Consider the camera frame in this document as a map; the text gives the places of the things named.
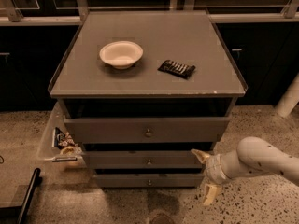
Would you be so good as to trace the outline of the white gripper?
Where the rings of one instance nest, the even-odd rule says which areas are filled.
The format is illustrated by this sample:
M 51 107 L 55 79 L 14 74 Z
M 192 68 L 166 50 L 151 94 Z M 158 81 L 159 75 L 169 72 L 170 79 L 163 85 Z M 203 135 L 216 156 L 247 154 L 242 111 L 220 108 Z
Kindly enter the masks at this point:
M 202 150 L 192 149 L 191 153 L 196 156 L 201 164 L 206 165 L 206 176 L 212 183 L 204 186 L 203 206 L 211 205 L 221 192 L 222 184 L 228 183 L 231 178 L 224 172 L 227 157 L 224 154 L 210 155 Z

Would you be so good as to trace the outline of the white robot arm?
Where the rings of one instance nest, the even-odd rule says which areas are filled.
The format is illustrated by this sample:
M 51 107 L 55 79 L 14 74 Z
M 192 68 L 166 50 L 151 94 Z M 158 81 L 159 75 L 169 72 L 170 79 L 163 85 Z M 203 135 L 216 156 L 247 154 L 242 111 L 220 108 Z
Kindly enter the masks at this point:
M 211 155 L 198 149 L 191 153 L 206 167 L 203 206 L 211 205 L 222 186 L 237 178 L 280 175 L 299 186 L 299 158 L 258 137 L 242 139 L 236 149 L 227 153 Z

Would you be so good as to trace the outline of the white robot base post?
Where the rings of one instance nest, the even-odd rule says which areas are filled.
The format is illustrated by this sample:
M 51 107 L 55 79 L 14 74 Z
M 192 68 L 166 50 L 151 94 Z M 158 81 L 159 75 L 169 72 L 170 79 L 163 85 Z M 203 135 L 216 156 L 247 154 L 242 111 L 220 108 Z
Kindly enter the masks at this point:
M 275 109 L 277 113 L 286 118 L 291 114 L 295 106 L 299 103 L 299 73 L 294 78 L 293 82 L 280 98 Z

